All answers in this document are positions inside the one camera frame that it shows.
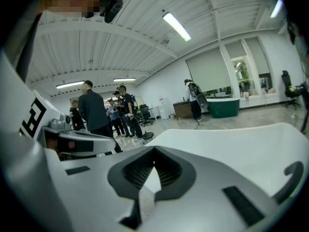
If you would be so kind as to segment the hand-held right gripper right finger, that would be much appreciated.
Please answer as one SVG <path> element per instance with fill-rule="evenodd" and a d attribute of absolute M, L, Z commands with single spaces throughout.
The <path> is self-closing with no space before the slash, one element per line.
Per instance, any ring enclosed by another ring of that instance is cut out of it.
<path fill-rule="evenodd" d="M 155 168 L 156 232 L 265 231 L 279 209 L 256 184 L 213 159 L 157 146 Z"/>

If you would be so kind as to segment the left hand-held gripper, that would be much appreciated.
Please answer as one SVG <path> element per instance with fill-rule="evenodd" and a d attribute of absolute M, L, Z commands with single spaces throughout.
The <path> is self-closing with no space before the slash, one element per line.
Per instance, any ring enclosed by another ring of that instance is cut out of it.
<path fill-rule="evenodd" d="M 60 137 L 71 131 L 69 116 L 31 91 L 4 52 L 0 53 L 0 131 L 37 140 L 58 153 L 73 149 L 73 140 Z"/>

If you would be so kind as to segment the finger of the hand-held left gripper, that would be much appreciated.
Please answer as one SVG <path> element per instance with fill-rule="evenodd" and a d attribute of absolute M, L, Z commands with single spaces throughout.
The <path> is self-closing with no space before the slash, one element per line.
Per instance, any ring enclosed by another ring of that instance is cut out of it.
<path fill-rule="evenodd" d="M 61 132 L 58 135 L 60 153 L 76 157 L 91 157 L 111 152 L 116 146 L 110 137 L 80 131 Z"/>

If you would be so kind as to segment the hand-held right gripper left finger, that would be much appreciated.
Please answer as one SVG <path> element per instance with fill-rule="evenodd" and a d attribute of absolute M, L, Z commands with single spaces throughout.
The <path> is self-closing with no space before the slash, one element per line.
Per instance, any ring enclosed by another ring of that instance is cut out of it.
<path fill-rule="evenodd" d="M 95 197 L 85 172 L 65 170 L 55 151 L 32 139 L 1 139 L 0 169 L 5 184 L 39 229 L 46 232 L 153 232 L 142 223 L 138 199 L 110 189 Z"/>

